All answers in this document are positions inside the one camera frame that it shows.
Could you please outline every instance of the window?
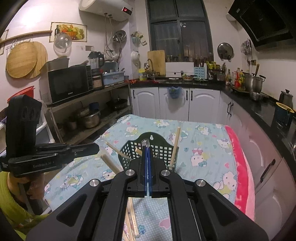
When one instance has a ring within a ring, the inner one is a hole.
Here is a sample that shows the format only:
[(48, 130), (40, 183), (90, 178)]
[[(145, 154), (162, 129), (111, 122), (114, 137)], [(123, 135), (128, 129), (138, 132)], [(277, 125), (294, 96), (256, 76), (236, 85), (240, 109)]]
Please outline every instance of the window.
[(214, 61), (209, 21), (202, 0), (147, 0), (152, 50), (179, 62)]

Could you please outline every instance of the black basket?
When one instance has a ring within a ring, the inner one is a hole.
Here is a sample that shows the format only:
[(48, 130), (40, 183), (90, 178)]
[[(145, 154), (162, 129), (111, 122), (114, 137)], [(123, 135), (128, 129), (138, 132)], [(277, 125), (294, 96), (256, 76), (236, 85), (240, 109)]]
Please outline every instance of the black basket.
[[(132, 159), (139, 158), (139, 155), (135, 152), (135, 150), (136, 148), (138, 148), (139, 150), (142, 149), (141, 141), (144, 139), (149, 139), (150, 146), (152, 147), (152, 150), (153, 150), (153, 156), (154, 157), (157, 156), (157, 158), (164, 160), (165, 165), (167, 166), (167, 169), (168, 169), (174, 146), (168, 144), (168, 142), (161, 135), (157, 133), (145, 132), (142, 135), (140, 135), (137, 140), (127, 141), (124, 144), (124, 146), (120, 149), (120, 151)], [(179, 151), (179, 147), (177, 147), (175, 163), (173, 167), (170, 167), (170, 170), (172, 171), (175, 170), (178, 151)], [(127, 170), (129, 168), (129, 164), (131, 160), (126, 159), (121, 155), (118, 155), (118, 159), (123, 169)]]

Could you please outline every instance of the window frame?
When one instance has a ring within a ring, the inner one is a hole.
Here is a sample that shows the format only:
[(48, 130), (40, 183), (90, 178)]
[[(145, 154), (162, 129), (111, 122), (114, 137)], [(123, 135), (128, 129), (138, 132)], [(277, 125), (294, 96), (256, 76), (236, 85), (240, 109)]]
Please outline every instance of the window frame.
[(213, 41), (212, 41), (212, 34), (210, 30), (210, 23), (207, 16), (207, 12), (205, 10), (205, 4), (203, 0), (201, 1), (202, 4), (202, 10), (204, 12), (205, 17), (179, 17), (178, 8), (176, 0), (172, 0), (175, 8), (175, 18), (166, 18), (161, 21), (152, 21), (151, 20), (151, 12), (150, 12), (150, 0), (147, 0), (147, 12), (148, 12), (148, 25), (150, 28), (150, 37), (151, 37), (151, 48), (152, 50), (156, 50), (156, 41), (155, 41), (155, 31), (154, 31), (154, 25), (156, 24), (162, 24), (162, 23), (177, 23), (178, 28), (178, 35), (179, 35), (179, 47), (181, 49), (181, 59), (184, 60), (184, 46), (183, 46), (183, 40), (182, 40), (182, 33), (181, 33), (181, 25), (180, 22), (182, 21), (195, 21), (195, 22), (204, 22), (205, 23), (205, 29), (206, 29), (206, 35), (207, 35), (207, 42), (208, 42), (208, 48), (209, 48), (209, 54), (210, 56), (207, 56), (207, 58), (212, 57), (214, 58), (214, 51), (213, 51)]

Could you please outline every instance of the wooden cutting board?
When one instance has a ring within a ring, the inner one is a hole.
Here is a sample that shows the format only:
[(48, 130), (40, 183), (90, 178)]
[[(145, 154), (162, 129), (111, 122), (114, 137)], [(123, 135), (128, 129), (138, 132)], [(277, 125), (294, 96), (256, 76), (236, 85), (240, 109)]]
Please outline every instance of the wooden cutting board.
[(165, 51), (148, 51), (147, 56), (152, 60), (154, 71), (159, 72), (160, 75), (165, 75)]
[(6, 71), (13, 78), (22, 78), (29, 74), (37, 63), (37, 49), (31, 42), (16, 45), (6, 60)]
[(26, 76), (28, 79), (32, 79), (40, 74), (40, 69), (47, 62), (47, 51), (42, 43), (32, 42), (37, 49), (37, 63), (33, 70)]

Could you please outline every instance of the cabinet door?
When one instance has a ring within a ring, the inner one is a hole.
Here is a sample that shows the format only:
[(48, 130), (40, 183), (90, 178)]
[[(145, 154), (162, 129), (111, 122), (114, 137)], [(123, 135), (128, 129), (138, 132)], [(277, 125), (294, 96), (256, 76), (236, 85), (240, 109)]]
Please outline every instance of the cabinet door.
[(133, 113), (146, 118), (159, 119), (158, 87), (131, 89)]
[(256, 188), (267, 166), (273, 159), (279, 162), (281, 156), (265, 132), (252, 118), (248, 120), (246, 132), (244, 136), (241, 135), (240, 143), (250, 165)]
[(189, 88), (182, 88), (179, 98), (172, 99), (168, 88), (159, 88), (160, 119), (188, 121)]
[(231, 102), (226, 124), (234, 130), (240, 141), (245, 138), (249, 118), (250, 115), (239, 104)]
[(231, 99), (224, 94), (220, 93), (219, 110), (217, 117), (217, 124), (228, 124), (229, 107), (231, 105)]
[(191, 89), (189, 102), (189, 121), (217, 123), (220, 91)]
[(296, 204), (296, 187), (285, 160), (255, 196), (255, 222), (269, 240), (280, 231)]

